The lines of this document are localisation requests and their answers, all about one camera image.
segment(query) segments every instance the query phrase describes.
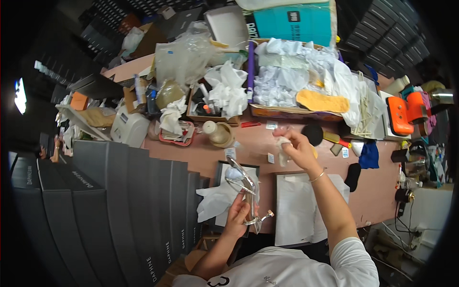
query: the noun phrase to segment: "fluorescent light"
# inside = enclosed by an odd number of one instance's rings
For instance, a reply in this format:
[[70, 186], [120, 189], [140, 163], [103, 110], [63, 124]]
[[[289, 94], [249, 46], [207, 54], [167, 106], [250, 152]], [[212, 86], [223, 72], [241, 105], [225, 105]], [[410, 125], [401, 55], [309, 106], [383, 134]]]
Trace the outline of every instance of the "fluorescent light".
[[24, 90], [24, 83], [22, 82], [22, 78], [19, 81], [16, 81], [16, 97], [14, 98], [14, 103], [16, 104], [17, 109], [21, 114], [24, 114], [26, 111], [26, 92]]

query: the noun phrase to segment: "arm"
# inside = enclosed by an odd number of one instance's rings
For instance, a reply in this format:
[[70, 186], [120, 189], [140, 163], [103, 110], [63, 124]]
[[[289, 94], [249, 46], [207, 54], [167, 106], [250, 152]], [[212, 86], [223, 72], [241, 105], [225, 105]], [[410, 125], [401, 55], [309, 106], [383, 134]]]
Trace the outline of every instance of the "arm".
[[333, 248], [341, 240], [348, 237], [358, 238], [351, 210], [330, 178], [325, 173], [320, 176], [324, 169], [314, 157], [307, 137], [292, 129], [276, 129], [273, 135], [284, 136], [292, 142], [292, 145], [282, 144], [284, 152], [306, 171], [311, 181], [314, 181], [312, 186], [317, 206], [327, 228], [331, 256]]
[[61, 142], [57, 137], [54, 138], [54, 153], [53, 156], [50, 157], [50, 160], [54, 163], [59, 162], [59, 146], [61, 145]]
[[247, 226], [243, 225], [244, 218], [249, 213], [250, 206], [243, 202], [242, 193], [238, 194], [228, 211], [225, 230], [212, 249], [206, 253], [193, 267], [191, 273], [204, 280], [222, 274], [228, 258], [233, 252], [236, 241], [244, 235]]

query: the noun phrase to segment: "gold bangle bracelet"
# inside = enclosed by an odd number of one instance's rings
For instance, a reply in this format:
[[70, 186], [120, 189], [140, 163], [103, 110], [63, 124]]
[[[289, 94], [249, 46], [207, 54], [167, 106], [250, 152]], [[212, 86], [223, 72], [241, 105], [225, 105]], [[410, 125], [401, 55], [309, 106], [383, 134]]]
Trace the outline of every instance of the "gold bangle bracelet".
[[324, 173], [325, 173], [325, 169], [324, 169], [324, 171], [322, 171], [322, 173], [321, 173], [318, 177], [316, 177], [314, 180], [309, 180], [309, 182], [310, 182], [310, 183], [315, 182], [315, 181], [318, 180], [321, 176], [323, 176]]

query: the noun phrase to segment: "purple tube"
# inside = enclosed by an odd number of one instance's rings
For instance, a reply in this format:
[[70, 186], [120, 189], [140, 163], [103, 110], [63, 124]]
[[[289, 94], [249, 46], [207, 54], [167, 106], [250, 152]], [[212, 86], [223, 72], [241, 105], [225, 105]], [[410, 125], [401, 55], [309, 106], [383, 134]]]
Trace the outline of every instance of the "purple tube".
[[248, 79], [247, 79], [247, 90], [248, 91], [251, 91], [252, 94], [253, 94], [253, 80], [255, 78], [255, 56], [254, 56], [254, 52], [253, 52], [253, 42], [250, 41], [249, 42], [249, 57], [248, 57], [248, 61], [249, 61], [249, 67], [247, 69], [247, 73], [248, 73]]

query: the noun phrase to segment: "hand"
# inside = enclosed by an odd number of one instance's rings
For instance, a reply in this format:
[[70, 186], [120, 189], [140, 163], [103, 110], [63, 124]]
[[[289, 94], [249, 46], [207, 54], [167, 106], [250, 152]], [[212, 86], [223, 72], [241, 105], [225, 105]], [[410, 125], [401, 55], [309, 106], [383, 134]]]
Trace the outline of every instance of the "hand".
[[246, 232], [247, 226], [244, 225], [244, 218], [249, 214], [250, 205], [242, 201], [243, 197], [244, 194], [239, 193], [229, 208], [225, 230], [222, 235], [238, 239]]
[[305, 135], [291, 128], [280, 128], [274, 130], [273, 136], [283, 136], [291, 141], [291, 145], [288, 143], [282, 144], [282, 149], [300, 168], [304, 169], [310, 177], [315, 178], [322, 173], [322, 168], [317, 162], [311, 144]]
[[59, 140], [58, 136], [54, 137], [54, 147], [60, 147], [61, 146], [61, 141]]

